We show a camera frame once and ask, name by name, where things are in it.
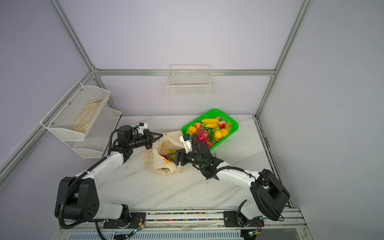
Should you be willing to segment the cream banana print plastic bag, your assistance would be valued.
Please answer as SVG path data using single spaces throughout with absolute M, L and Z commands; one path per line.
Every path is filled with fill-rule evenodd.
M 165 133 L 149 150 L 144 151 L 142 156 L 145 163 L 145 169 L 150 173 L 162 176 L 178 174 L 182 167 L 176 166 L 174 163 L 165 160 L 160 155 L 167 155 L 177 150 L 183 150 L 184 145 L 180 141 L 181 136 L 181 130 Z

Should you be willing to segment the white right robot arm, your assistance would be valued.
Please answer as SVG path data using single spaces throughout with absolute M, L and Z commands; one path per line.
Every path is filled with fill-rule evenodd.
M 244 200 L 235 211 L 224 212 L 226 226 L 261 228 L 264 219 L 276 222 L 285 220 L 282 212 L 291 195 L 270 170 L 252 172 L 232 166 L 214 156 L 196 134 L 182 136 L 181 142 L 184 148 L 169 153 L 169 161 L 176 166 L 191 164 L 207 180 L 227 181 L 251 192 L 252 202 Z

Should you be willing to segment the yellow fake lemon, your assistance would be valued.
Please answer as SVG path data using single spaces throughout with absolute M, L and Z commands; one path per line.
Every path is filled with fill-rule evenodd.
M 215 138 L 216 140 L 220 140 L 220 139 L 222 139 L 222 138 L 223 138 L 223 133 L 222 133 L 220 130 L 215 131 L 215 133 L 214 133 L 214 138 Z

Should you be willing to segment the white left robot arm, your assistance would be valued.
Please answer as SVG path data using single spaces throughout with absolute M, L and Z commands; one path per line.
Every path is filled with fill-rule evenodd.
M 106 154 L 84 172 L 65 177 L 59 183 L 55 217 L 60 228 L 71 229 L 83 223 L 111 221 L 119 228 L 132 222 L 129 207 L 125 204 L 103 202 L 99 199 L 98 186 L 117 167 L 124 164 L 134 149 L 151 149 L 163 134 L 151 132 L 140 123 L 125 125 L 112 131 Z

